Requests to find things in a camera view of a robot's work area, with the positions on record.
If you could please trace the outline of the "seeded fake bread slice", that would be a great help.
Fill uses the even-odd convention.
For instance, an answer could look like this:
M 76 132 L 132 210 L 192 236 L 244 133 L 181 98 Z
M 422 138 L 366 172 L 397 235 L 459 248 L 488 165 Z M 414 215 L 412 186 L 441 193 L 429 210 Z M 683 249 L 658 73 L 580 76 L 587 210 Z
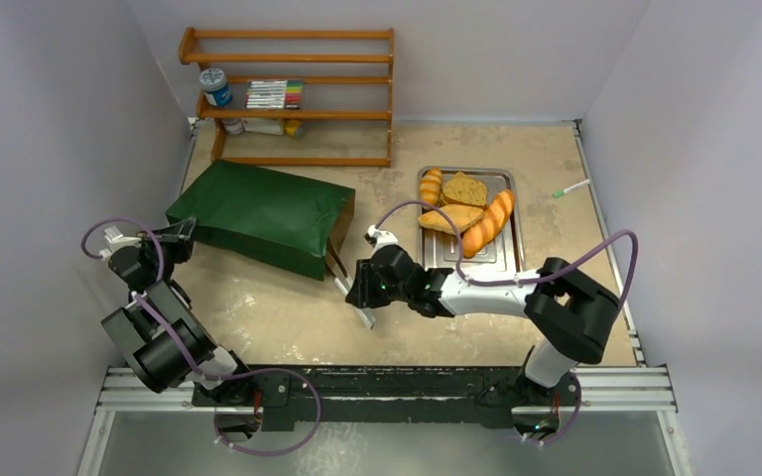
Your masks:
M 464 173 L 456 173 L 443 184 L 441 203 L 485 208 L 489 203 L 488 196 L 489 190 L 485 182 Z

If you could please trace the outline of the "triangular orange fake pastry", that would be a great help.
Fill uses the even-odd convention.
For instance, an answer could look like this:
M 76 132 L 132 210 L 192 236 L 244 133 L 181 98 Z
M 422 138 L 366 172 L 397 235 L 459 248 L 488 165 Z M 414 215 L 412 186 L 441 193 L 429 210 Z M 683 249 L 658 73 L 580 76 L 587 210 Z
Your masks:
M 482 208 L 449 204 L 441 207 L 438 211 L 432 210 L 423 213 L 418 218 L 418 222 L 425 229 L 453 235 L 453 227 L 455 227 L 462 234 L 478 223 L 483 213 L 484 210 Z

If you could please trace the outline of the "orange fake bread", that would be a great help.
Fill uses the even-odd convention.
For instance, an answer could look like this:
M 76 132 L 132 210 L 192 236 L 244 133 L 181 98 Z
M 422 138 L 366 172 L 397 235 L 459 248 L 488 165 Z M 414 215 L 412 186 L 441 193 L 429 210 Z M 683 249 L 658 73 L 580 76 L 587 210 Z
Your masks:
M 440 201 L 443 181 L 443 173 L 439 168 L 431 168 L 424 172 L 420 179 L 420 200 L 429 205 L 437 205 Z

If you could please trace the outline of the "green brown paper bag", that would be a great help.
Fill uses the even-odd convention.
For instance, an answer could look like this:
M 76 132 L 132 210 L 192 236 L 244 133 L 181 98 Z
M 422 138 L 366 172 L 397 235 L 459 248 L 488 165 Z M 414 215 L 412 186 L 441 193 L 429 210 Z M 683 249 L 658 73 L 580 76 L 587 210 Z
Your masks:
M 321 281 L 328 246 L 345 240 L 356 190 L 250 165 L 217 161 L 166 210 L 196 220 L 193 240 Z

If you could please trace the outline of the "long orange fake baguette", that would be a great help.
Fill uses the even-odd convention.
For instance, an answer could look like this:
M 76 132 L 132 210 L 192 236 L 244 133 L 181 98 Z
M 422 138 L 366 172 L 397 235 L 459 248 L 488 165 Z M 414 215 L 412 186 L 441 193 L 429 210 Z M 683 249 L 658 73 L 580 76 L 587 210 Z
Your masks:
M 509 189 L 495 195 L 481 219 L 462 235 L 461 251 L 464 258 L 474 257 L 502 232 L 515 206 L 516 196 Z

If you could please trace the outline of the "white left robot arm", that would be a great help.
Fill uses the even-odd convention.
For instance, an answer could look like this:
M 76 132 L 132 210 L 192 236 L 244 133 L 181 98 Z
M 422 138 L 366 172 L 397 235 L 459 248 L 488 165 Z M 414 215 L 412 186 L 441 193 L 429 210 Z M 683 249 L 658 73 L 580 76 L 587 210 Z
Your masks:
M 210 397 L 242 406 L 255 396 L 256 379 L 241 359 L 218 345 L 191 312 L 191 299 L 173 279 L 175 266 L 191 258 L 194 217 L 132 236 L 104 229 L 98 252 L 128 288 L 129 302 L 101 321 L 135 375 L 162 393 L 194 382 Z

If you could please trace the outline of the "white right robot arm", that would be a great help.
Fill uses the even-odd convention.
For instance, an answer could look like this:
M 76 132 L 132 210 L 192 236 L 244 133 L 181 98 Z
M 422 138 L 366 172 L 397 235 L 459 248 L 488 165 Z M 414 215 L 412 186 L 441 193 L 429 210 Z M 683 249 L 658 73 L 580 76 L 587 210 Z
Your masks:
M 529 319 L 543 336 L 517 378 L 527 402 L 539 404 L 577 364 L 601 362 L 621 300 L 573 263 L 551 257 L 517 278 L 488 281 L 454 268 L 425 268 L 398 245 L 357 261 L 345 300 L 359 309 L 394 301 L 424 317 L 491 313 Z

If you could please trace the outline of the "silver metal tongs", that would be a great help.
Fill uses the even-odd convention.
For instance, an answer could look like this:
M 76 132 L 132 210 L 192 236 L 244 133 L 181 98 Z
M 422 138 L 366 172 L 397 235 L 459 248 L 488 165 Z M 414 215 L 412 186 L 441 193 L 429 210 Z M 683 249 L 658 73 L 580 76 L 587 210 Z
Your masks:
M 326 240 L 325 268 L 326 272 L 332 276 L 334 285 L 346 297 L 353 285 L 353 279 L 346 270 L 338 255 L 337 248 L 330 238 Z M 350 308 L 367 329 L 375 327 L 376 317 L 370 309 L 355 307 L 353 304 L 350 305 Z

